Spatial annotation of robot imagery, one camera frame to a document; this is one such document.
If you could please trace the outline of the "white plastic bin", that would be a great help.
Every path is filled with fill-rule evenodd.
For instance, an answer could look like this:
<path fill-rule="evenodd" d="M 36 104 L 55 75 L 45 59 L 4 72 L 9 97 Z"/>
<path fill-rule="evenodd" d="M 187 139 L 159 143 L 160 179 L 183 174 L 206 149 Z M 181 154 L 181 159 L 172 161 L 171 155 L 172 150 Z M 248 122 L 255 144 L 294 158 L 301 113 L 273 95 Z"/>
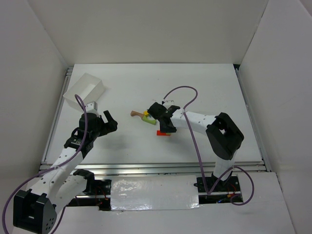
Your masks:
<path fill-rule="evenodd" d="M 89 102 L 97 101 L 105 90 L 106 87 L 101 79 L 85 73 L 65 92 L 63 97 L 71 108 L 82 111 L 75 95 L 78 95 L 86 105 Z"/>

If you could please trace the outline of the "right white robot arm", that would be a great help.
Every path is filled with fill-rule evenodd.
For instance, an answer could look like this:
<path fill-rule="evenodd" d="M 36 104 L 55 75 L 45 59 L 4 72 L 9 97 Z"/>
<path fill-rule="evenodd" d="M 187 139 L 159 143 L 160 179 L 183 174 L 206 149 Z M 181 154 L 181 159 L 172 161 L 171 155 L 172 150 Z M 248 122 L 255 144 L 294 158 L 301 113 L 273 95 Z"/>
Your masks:
<path fill-rule="evenodd" d="M 244 140 L 244 135 L 227 113 L 209 116 L 186 111 L 175 105 L 166 108 L 157 102 L 147 112 L 159 121 L 160 131 L 163 133 L 175 133 L 177 129 L 182 128 L 189 129 L 204 181 L 205 173 L 194 132 L 208 137 L 217 160 L 212 174 L 216 179 L 214 185 L 209 189 L 207 183 L 203 182 L 207 194 L 211 194 L 220 181 L 227 181 L 232 175 L 234 157 Z"/>

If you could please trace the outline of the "red rectangular wood block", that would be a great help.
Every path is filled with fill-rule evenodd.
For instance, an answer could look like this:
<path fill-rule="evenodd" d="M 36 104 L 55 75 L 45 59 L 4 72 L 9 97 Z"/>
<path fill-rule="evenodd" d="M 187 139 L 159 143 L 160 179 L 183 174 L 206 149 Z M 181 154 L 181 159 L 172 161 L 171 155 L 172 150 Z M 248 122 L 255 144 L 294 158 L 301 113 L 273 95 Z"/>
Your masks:
<path fill-rule="evenodd" d="M 169 135 L 166 135 L 166 133 L 161 132 L 160 130 L 157 130 L 157 131 L 156 131 L 156 135 L 157 135 L 157 136 L 169 136 Z"/>

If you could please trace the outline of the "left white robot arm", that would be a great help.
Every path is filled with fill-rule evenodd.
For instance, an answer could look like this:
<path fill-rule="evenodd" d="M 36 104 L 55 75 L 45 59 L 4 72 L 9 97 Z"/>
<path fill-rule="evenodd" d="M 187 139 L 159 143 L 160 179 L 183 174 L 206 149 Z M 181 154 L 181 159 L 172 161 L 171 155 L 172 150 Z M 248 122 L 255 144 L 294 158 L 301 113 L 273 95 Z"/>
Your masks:
<path fill-rule="evenodd" d="M 56 224 L 58 213 L 80 193 L 94 192 L 97 182 L 94 173 L 75 168 L 92 150 L 98 137 L 117 130 L 117 122 L 109 111 L 103 115 L 88 111 L 79 126 L 66 140 L 55 163 L 30 189 L 18 190 L 14 195 L 13 225 L 36 233 L 48 234 Z"/>

